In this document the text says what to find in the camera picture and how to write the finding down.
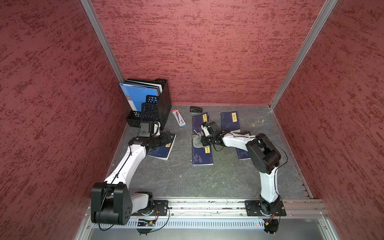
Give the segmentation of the grey striped wiping cloth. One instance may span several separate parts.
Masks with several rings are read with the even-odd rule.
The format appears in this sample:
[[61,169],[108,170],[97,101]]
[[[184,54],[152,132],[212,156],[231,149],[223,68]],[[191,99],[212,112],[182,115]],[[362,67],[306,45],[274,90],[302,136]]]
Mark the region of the grey striped wiping cloth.
[[202,143],[202,137],[201,136],[193,135],[192,139],[193,139],[193,147],[194,148],[203,148],[204,147],[204,145]]

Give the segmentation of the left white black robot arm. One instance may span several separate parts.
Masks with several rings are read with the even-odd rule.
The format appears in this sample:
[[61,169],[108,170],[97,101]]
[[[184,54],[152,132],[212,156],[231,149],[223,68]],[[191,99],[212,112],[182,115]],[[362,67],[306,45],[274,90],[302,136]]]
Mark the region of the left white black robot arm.
[[125,225],[136,212],[151,213],[154,198],[151,192],[130,195],[129,186],[141,161],[150,150],[172,144],[176,135],[161,132],[152,137],[135,137],[116,169],[91,190],[91,221],[94,224]]

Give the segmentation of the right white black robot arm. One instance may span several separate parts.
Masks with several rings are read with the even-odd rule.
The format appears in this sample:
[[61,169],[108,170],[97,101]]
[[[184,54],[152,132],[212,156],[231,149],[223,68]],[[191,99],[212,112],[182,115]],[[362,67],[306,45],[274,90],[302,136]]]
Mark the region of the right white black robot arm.
[[261,214],[272,216],[281,203],[277,186],[277,171],[282,156],[274,144],[265,134],[246,136],[232,132],[223,132],[215,122],[203,123],[201,129],[203,132],[201,143],[204,147],[220,145],[248,152],[253,166],[260,173]]

